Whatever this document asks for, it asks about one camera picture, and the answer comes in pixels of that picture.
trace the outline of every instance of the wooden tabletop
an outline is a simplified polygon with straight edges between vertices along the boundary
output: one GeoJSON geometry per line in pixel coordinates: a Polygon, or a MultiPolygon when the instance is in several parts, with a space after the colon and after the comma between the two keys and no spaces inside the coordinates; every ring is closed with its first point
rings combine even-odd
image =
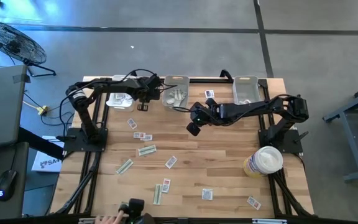
{"type": "MultiPolygon", "coordinates": [[[[98,77],[84,77],[84,80],[94,78],[98,77]]],[[[269,78],[267,81],[271,98],[285,93],[283,79],[269,78]]],[[[196,101],[203,104],[205,90],[214,90],[217,103],[233,102],[230,84],[191,83],[187,107],[196,101]]],[[[244,159],[259,149],[257,116],[243,118],[228,127],[203,126],[197,137],[186,130],[190,121],[189,113],[165,111],[161,101],[150,102],[148,112],[109,110],[108,145],[102,153],[92,215],[116,215],[121,202],[139,198],[145,200],[144,212],[153,217],[273,217],[267,178],[248,177],[242,168],[244,159]],[[135,130],[127,124],[129,118],[137,123],[135,130]],[[134,139],[134,132],[152,134],[153,141],[134,139]],[[137,150],[149,145],[156,145],[157,152],[139,157],[137,150]],[[171,156],[178,161],[167,169],[164,164],[171,156]],[[117,175],[116,169],[128,159],[132,159],[134,165],[117,175]],[[162,184],[164,178],[172,180],[169,193],[162,194],[161,205],[153,205],[155,184],[162,184]],[[202,189],[213,189],[212,201],[201,199],[202,189]],[[260,210],[247,203],[250,195],[262,204],[260,210]]],[[[80,127],[77,114],[73,126],[80,127]]],[[[51,212],[61,208],[77,187],[83,158],[83,152],[76,152],[64,160],[51,212]]],[[[302,206],[313,213],[302,163],[295,156],[284,154],[284,168],[288,188],[302,206]]],[[[282,193],[278,190],[277,194],[284,211],[282,193]]]]}

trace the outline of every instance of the fan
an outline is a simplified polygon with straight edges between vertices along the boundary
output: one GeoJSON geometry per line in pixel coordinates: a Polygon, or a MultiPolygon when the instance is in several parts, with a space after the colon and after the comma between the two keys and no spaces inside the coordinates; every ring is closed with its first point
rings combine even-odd
{"type": "Polygon", "coordinates": [[[39,44],[29,36],[2,22],[0,22],[0,51],[12,58],[18,59],[27,66],[36,66],[52,72],[34,75],[29,69],[32,77],[56,75],[54,70],[40,66],[40,64],[47,60],[47,54],[39,44]]]}

